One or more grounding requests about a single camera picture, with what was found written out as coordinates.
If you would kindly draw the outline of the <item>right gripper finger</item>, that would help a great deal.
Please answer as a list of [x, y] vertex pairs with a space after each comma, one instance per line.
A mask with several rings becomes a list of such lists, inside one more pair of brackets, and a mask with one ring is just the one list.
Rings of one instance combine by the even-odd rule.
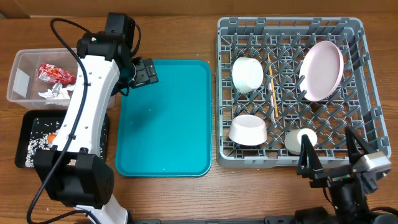
[[323, 166], [308, 135], [302, 135], [300, 148], [301, 152], [298, 160], [297, 175], [312, 179], [316, 174], [322, 173]]
[[366, 154], [377, 152], [352, 126], [345, 127], [349, 163], [354, 165]]

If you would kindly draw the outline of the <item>white cup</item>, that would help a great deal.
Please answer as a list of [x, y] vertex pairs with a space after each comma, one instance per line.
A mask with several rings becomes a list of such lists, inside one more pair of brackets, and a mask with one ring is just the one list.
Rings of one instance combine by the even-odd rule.
[[301, 140], [302, 136], [307, 135], [312, 146], [315, 146], [317, 143], [317, 134], [315, 131], [309, 128], [303, 129], [295, 129], [288, 132], [285, 135], [285, 148], [294, 155], [299, 155], [301, 153]]

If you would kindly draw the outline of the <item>pink bowl with food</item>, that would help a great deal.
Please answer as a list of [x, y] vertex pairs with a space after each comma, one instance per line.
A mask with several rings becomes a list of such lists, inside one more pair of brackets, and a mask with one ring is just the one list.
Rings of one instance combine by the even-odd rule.
[[232, 120], [228, 137], [240, 145], [257, 146], [267, 141], [267, 126], [260, 117], [239, 115]]

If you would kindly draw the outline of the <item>large white plate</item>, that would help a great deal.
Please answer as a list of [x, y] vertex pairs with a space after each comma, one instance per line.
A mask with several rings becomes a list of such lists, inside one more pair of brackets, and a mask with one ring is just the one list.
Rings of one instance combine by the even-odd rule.
[[320, 101], [328, 98], [338, 87], [343, 76], [344, 60], [340, 49], [327, 40], [315, 44], [306, 54], [300, 67], [300, 91], [304, 98]]

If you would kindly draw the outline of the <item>white tissue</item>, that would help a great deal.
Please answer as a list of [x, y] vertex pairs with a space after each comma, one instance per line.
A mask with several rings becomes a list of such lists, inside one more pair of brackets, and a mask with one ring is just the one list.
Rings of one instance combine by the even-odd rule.
[[56, 83], [52, 89], [46, 92], [38, 93], [39, 96], [47, 100], [69, 100], [69, 92], [74, 90], [74, 85], [68, 84], [64, 87], [61, 83]]

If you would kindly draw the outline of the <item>wooden chopstick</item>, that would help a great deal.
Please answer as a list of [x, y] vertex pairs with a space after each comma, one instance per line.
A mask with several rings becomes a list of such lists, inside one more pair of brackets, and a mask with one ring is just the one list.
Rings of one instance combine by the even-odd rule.
[[[270, 54], [267, 54], [267, 59], [271, 63], [271, 58]], [[275, 111], [275, 117], [279, 117], [279, 112], [277, 109], [277, 101], [276, 101], [276, 93], [275, 93], [275, 86], [274, 86], [274, 79], [273, 79], [273, 72], [272, 72], [272, 65], [269, 65], [269, 74], [271, 76], [271, 87], [272, 87], [272, 97], [273, 97], [273, 102], [274, 102], [274, 111]]]

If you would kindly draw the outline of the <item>red snack wrapper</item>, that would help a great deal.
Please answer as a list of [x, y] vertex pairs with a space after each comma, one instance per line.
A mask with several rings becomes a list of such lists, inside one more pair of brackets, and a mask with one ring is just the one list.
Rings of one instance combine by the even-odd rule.
[[36, 77], [47, 83], [61, 83], [62, 85], [74, 84], [76, 80], [69, 71], [47, 63], [40, 65]]

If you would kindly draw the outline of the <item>small white plate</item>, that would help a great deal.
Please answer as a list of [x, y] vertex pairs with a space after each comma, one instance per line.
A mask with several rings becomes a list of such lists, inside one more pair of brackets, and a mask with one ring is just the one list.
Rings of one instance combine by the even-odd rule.
[[240, 93], [249, 93], [258, 89], [264, 79], [260, 61], [255, 58], [240, 57], [232, 66], [234, 87]]

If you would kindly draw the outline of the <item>orange carrot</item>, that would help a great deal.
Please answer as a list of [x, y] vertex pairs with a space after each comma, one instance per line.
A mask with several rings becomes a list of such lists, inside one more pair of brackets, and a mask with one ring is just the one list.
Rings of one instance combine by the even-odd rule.
[[56, 134], [49, 134], [48, 136], [47, 136], [47, 141], [51, 144], [51, 143], [53, 143], [53, 140], [56, 138]]

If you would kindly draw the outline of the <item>white plastic fork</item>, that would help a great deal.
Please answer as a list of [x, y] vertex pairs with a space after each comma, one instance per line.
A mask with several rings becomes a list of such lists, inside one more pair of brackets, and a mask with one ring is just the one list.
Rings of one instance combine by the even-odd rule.
[[[273, 93], [273, 92], [272, 92], [272, 85], [271, 85], [271, 83], [268, 84], [268, 90], [269, 90], [271, 93]], [[271, 106], [273, 107], [272, 113], [271, 113], [271, 121], [274, 123], [274, 122], [275, 122], [275, 108], [274, 108], [274, 99], [273, 99], [273, 96], [270, 98], [270, 104], [271, 104]]]

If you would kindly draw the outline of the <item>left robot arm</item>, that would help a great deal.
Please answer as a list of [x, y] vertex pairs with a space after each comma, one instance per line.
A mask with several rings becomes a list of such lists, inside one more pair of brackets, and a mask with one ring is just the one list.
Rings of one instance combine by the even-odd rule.
[[100, 138], [113, 95], [159, 80], [153, 61], [137, 56], [140, 42], [140, 27], [123, 13], [109, 13], [100, 32], [85, 31], [70, 50], [78, 73], [62, 126], [50, 149], [34, 155], [39, 192], [93, 223], [132, 222], [113, 195], [114, 172], [100, 156]]

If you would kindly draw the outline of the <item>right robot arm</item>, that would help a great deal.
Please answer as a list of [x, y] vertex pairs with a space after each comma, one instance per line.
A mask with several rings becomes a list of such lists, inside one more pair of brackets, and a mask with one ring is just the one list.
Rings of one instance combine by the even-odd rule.
[[345, 127], [349, 164], [326, 170], [304, 134], [297, 175], [310, 179], [311, 188], [323, 190], [335, 214], [325, 208], [297, 210], [291, 223], [397, 223], [392, 207], [369, 208], [367, 195], [378, 189], [378, 181], [391, 170], [391, 161], [377, 151], [352, 126]]

